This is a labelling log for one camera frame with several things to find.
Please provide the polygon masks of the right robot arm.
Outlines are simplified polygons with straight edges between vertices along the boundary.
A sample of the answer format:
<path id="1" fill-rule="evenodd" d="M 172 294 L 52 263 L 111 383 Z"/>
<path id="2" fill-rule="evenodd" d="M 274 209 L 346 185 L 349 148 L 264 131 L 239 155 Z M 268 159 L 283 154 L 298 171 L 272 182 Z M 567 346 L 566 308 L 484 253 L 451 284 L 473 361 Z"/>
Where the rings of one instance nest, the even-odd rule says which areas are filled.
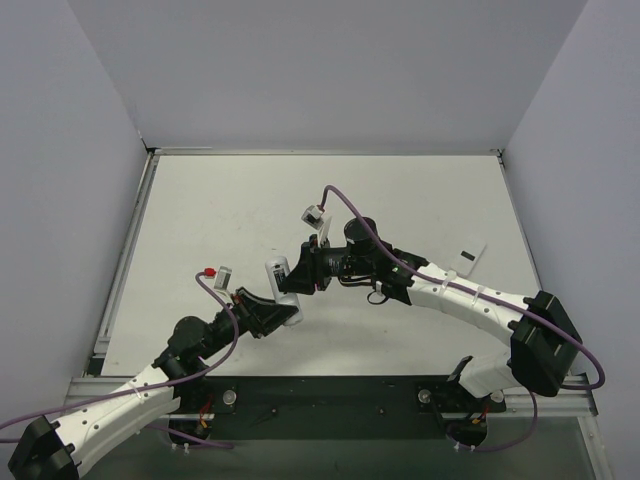
<path id="1" fill-rule="evenodd" d="M 381 240 L 370 218 L 350 220 L 344 236 L 345 246 L 333 248 L 311 235 L 280 291 L 312 295 L 332 279 L 365 284 L 385 299 L 439 311 L 493 336 L 507 351 L 466 357 L 453 373 L 475 398 L 517 386 L 545 397 L 562 389 L 582 340 L 556 296 L 508 294 L 465 280 Z"/>

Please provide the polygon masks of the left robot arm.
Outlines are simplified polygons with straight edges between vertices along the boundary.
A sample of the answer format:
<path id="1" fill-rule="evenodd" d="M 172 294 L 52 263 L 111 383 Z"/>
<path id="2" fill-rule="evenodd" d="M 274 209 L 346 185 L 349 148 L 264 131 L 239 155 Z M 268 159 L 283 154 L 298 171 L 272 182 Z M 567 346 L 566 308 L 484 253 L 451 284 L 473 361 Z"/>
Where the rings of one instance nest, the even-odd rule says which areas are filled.
<path id="1" fill-rule="evenodd" d="M 302 317 L 294 293 L 268 300 L 238 289 L 211 322 L 186 316 L 166 348 L 127 383 L 85 401 L 49 421 L 40 414 L 23 432 L 8 461 L 16 479 L 80 479 L 104 456 L 141 429 L 178 409 L 193 411 L 204 402 L 205 361 L 250 333 L 266 337 Z"/>

